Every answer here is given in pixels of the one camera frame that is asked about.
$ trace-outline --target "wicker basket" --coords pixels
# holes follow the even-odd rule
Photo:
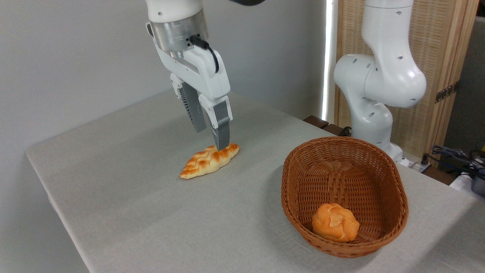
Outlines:
[[[281,203],[303,238],[330,255],[354,258],[394,240],[408,217],[407,198],[392,159],[363,140],[334,136],[310,140],[286,158]],[[312,233],[311,218],[323,203],[351,210],[357,238],[336,243]]]

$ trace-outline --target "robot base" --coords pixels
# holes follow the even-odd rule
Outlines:
[[[409,165],[409,160],[407,160],[403,156],[403,150],[399,148],[399,146],[397,146],[396,144],[390,142],[388,145],[382,147],[381,149],[386,152],[392,158],[392,160],[394,160],[394,162],[404,165],[406,167]]]

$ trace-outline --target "wall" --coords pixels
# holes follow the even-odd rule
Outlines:
[[[0,6],[0,272],[86,272],[25,150],[170,90],[169,73],[146,33],[142,0]],[[299,118],[319,116],[320,1],[204,7],[233,91]]]
[[[446,132],[445,146],[465,153],[475,150],[485,138],[485,17],[476,17],[460,77],[453,110]]]

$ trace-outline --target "bread roll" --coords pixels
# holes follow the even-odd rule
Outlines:
[[[330,241],[345,243],[355,240],[359,222],[352,211],[339,204],[323,204],[313,215],[313,233]]]
[[[191,179],[206,173],[217,171],[229,163],[239,151],[239,145],[230,143],[225,149],[217,151],[217,147],[209,146],[192,156],[180,173],[180,178]]]

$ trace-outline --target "basket rim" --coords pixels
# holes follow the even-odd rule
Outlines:
[[[295,147],[289,153],[289,155],[287,156],[284,165],[286,165],[287,164],[287,161],[289,161],[289,159],[296,152],[298,152],[298,148],[305,147],[305,146],[309,145],[309,143],[311,143],[311,142],[315,142],[315,141],[330,141],[330,140],[334,140],[334,139],[338,139],[339,141],[340,140],[344,140],[344,141],[359,143],[358,145],[373,146],[373,147],[377,148],[373,152],[376,152],[381,157],[383,157],[383,159],[385,159],[386,163],[391,166],[391,169],[392,169],[392,172],[393,172],[393,178],[394,178],[394,181],[393,182],[397,184],[397,189],[399,191],[399,194],[398,194],[399,195],[399,201],[400,201],[400,203],[401,203],[401,205],[403,206],[403,209],[404,209],[400,213],[399,218],[398,218],[398,223],[401,223],[401,224],[400,225],[396,225],[395,227],[393,227],[393,229],[390,232],[388,232],[387,234],[385,234],[383,237],[381,237],[379,239],[376,239],[376,240],[373,240],[373,241],[370,241],[370,242],[363,242],[363,243],[339,243],[339,242],[334,242],[334,241],[331,241],[331,240],[327,240],[325,238],[322,238],[322,237],[314,234],[310,230],[308,230],[306,227],[304,227],[301,224],[300,220],[296,217],[296,215],[294,215],[293,212],[288,208],[287,196],[286,195],[283,195],[283,191],[282,191],[282,194],[281,194],[282,195],[281,196],[281,203],[282,203],[282,206],[283,206],[283,211],[285,212],[285,215],[287,216],[287,218],[292,218],[293,219],[293,221],[290,221],[290,222],[297,229],[297,231],[299,233],[305,233],[306,236],[311,236],[312,238],[314,238],[316,240],[319,240],[321,242],[324,242],[326,244],[329,244],[329,245],[332,245],[332,246],[354,247],[355,248],[355,247],[372,246],[372,245],[376,245],[376,244],[379,244],[380,243],[380,246],[378,247],[378,248],[380,248],[381,246],[384,246],[384,245],[390,243],[397,236],[400,235],[400,233],[404,229],[404,226],[407,223],[407,219],[408,219],[408,215],[409,215],[409,207],[408,207],[407,197],[406,197],[406,194],[404,192],[404,187],[403,187],[403,184],[402,184],[402,181],[401,181],[401,177],[399,175],[399,172],[397,170],[397,166],[396,166],[395,162],[392,160],[392,158],[387,153],[385,153],[382,149],[378,148],[377,146],[375,146],[375,145],[373,145],[373,144],[371,144],[369,142],[366,142],[364,140],[358,139],[358,138],[354,138],[354,137],[350,137],[350,136],[324,136],[324,137],[319,137],[319,138],[314,138],[314,139],[308,140],[308,141],[306,141],[306,142],[298,145],[297,147]],[[282,186],[286,182],[287,181],[284,179],[284,176],[283,176],[282,177]]]

